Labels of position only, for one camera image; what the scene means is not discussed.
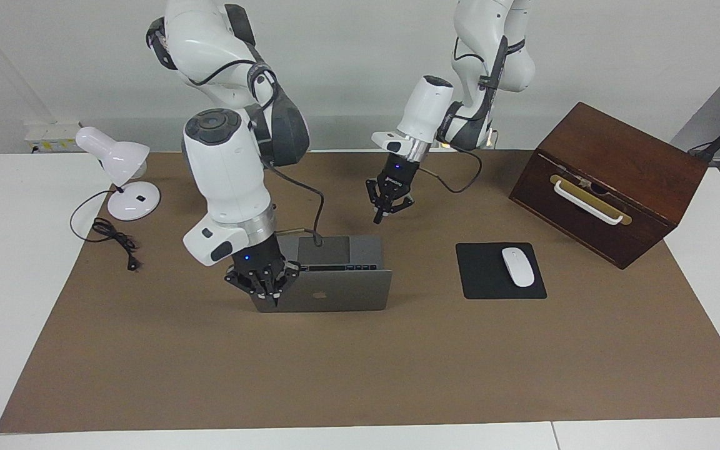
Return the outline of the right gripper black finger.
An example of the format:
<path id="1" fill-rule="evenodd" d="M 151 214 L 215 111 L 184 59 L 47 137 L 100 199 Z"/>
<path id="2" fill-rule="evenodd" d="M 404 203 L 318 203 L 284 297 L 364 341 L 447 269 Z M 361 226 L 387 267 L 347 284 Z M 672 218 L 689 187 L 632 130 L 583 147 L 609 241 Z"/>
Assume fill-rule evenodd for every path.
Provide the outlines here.
<path id="1" fill-rule="evenodd" d="M 272 305 L 278 307 L 282 295 L 298 280 L 302 265 L 300 262 L 286 262 L 282 271 L 272 282 Z"/>
<path id="2" fill-rule="evenodd" d="M 275 308 L 275 284 L 269 277 L 267 270 L 240 272 L 237 269 L 229 269 L 225 280 L 243 293 L 249 294 L 252 299 L 259 301 L 264 308 Z"/>

